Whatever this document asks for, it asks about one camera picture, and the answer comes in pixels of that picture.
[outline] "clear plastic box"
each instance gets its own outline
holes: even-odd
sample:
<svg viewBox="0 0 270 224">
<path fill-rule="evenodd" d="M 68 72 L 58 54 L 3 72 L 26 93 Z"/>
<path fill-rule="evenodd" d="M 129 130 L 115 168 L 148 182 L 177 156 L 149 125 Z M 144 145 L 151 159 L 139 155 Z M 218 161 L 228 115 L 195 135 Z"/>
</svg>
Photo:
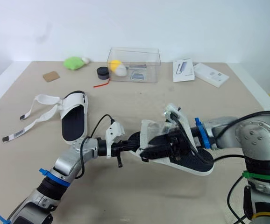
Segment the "clear plastic box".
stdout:
<svg viewBox="0 0 270 224">
<path fill-rule="evenodd" d="M 161 65 L 159 49 L 111 48 L 108 56 L 111 81 L 156 83 Z"/>
</svg>

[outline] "small white card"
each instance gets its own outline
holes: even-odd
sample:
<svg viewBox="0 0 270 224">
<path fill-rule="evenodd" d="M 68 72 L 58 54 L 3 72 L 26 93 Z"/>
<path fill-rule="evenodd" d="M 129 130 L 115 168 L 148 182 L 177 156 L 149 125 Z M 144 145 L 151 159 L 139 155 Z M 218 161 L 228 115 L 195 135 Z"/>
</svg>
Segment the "small white card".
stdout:
<svg viewBox="0 0 270 224">
<path fill-rule="evenodd" d="M 195 79 L 193 63 L 190 58 L 173 62 L 173 82 L 191 81 Z"/>
</svg>

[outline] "yellow ring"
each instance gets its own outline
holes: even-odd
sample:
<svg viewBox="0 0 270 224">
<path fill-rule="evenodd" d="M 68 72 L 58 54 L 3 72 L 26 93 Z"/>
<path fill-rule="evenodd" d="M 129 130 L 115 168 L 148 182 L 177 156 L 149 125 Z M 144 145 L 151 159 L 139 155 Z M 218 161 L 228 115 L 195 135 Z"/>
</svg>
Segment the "yellow ring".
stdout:
<svg viewBox="0 0 270 224">
<path fill-rule="evenodd" d="M 266 211 L 258 212 L 253 215 L 252 219 L 260 217 L 260 216 L 270 216 L 270 212 L 266 212 Z"/>
</svg>

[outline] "black cable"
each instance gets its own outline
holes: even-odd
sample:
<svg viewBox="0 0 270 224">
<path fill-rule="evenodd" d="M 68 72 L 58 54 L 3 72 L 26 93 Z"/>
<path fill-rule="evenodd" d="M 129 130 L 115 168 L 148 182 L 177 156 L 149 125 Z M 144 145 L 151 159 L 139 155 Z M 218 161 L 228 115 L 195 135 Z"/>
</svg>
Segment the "black cable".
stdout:
<svg viewBox="0 0 270 224">
<path fill-rule="evenodd" d="M 260 112 L 256 112 L 256 113 L 252 113 L 252 114 L 249 114 L 249 115 L 246 115 L 244 117 L 241 117 L 237 120 L 234 120 L 233 122 L 230 122 L 228 125 L 226 125 L 225 128 L 222 129 L 222 131 L 217 135 L 216 137 L 216 140 L 219 139 L 223 134 L 224 132 L 229 129 L 230 127 L 234 126 L 235 124 L 241 122 L 241 121 L 244 121 L 246 119 L 249 119 L 249 118 L 254 118 L 254 117 L 258 117 L 258 116 L 263 116 L 263 115 L 270 115 L 270 111 L 260 111 Z"/>
<path fill-rule="evenodd" d="M 216 159 L 214 159 L 214 162 L 217 162 L 217 161 L 225 159 L 225 158 L 231 158 L 231 157 L 245 158 L 244 155 L 230 154 L 230 155 L 223 155 L 223 156 L 217 157 Z"/>
<path fill-rule="evenodd" d="M 178 120 L 178 116 L 173 112 L 171 113 L 171 119 L 176 122 L 177 126 L 179 127 L 179 129 L 181 131 L 181 134 L 183 135 L 183 138 L 185 139 L 186 142 L 188 142 L 190 150 L 194 153 L 194 155 L 197 156 L 199 158 L 199 160 L 201 160 L 205 164 L 213 164 L 213 161 L 207 161 L 202 156 L 200 156 L 197 149 L 192 145 L 191 141 L 189 140 L 188 135 L 187 135 L 185 129 L 183 128 L 181 122 Z"/>
<path fill-rule="evenodd" d="M 84 175 L 84 173 L 85 173 L 84 160 L 83 160 L 83 145 L 84 145 L 85 141 L 86 141 L 88 138 L 92 138 L 92 136 L 93 136 L 94 132 L 96 131 L 97 127 L 99 126 L 99 124 L 101 123 L 101 121 L 102 121 L 106 116 L 108 116 L 108 117 L 110 118 L 111 124 L 113 124 L 113 122 L 115 122 L 115 120 L 114 120 L 109 114 L 105 114 L 105 115 L 104 115 L 103 117 L 101 117 L 101 119 L 98 121 L 97 125 L 95 126 L 94 130 L 92 131 L 91 136 L 86 136 L 86 137 L 83 139 L 83 141 L 82 141 L 82 143 L 81 143 L 81 146 L 80 146 L 80 163 L 81 163 L 81 169 L 82 169 L 82 171 L 81 171 L 81 174 L 80 174 L 79 176 L 76 176 L 76 177 L 75 177 L 75 179 L 81 178 L 81 177 Z"/>
<path fill-rule="evenodd" d="M 238 223 L 240 223 L 241 221 L 243 221 L 243 220 L 246 219 L 246 218 L 247 218 L 247 216 L 244 215 L 244 216 L 242 216 L 240 219 L 238 219 L 237 221 L 235 221 L 233 224 L 238 224 Z"/>
<path fill-rule="evenodd" d="M 113 124 L 113 122 L 115 122 L 115 120 L 109 115 L 109 114 L 105 114 L 103 117 L 101 117 L 101 119 L 98 121 L 97 125 L 94 127 L 92 134 L 90 136 L 90 138 L 93 137 L 94 132 L 96 131 L 97 127 L 99 126 L 99 124 L 101 123 L 102 119 L 104 119 L 104 117 L 108 116 L 111 120 L 111 124 Z"/>
<path fill-rule="evenodd" d="M 89 137 L 86 136 L 86 137 L 83 139 L 83 141 L 82 141 L 82 143 L 81 143 L 81 146 L 80 146 L 80 163 L 81 163 L 81 169 L 82 169 L 82 171 L 81 171 L 81 174 L 80 174 L 79 176 L 76 176 L 76 177 L 75 177 L 75 179 L 81 178 L 81 177 L 84 175 L 84 173 L 85 173 L 84 160 L 83 160 L 83 145 L 84 145 L 85 141 L 86 141 L 88 138 L 89 138 Z"/>
<path fill-rule="evenodd" d="M 233 184 L 232 188 L 229 190 L 229 193 L 227 195 L 227 206 L 230 209 L 230 211 L 233 213 L 233 215 L 238 219 L 239 222 L 241 222 L 242 224 L 245 224 L 243 222 L 243 220 L 237 215 L 237 213 L 235 213 L 235 211 L 233 210 L 232 206 L 230 205 L 230 196 L 234 190 L 234 188 L 237 186 L 237 184 L 243 179 L 243 176 L 240 176 L 239 179 Z"/>
</svg>

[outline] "white product box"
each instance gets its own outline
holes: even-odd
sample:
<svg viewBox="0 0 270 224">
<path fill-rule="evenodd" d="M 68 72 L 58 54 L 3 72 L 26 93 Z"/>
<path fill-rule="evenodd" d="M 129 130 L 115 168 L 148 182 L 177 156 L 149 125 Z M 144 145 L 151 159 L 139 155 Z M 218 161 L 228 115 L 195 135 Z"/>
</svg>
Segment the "white product box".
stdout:
<svg viewBox="0 0 270 224">
<path fill-rule="evenodd" d="M 173 82 L 191 81 L 195 79 L 193 63 L 190 58 L 173 62 Z"/>
<path fill-rule="evenodd" d="M 217 88 L 224 84 L 229 78 L 229 76 L 224 75 L 202 63 L 198 63 L 194 66 L 194 72 L 197 78 L 200 78 Z"/>
</svg>

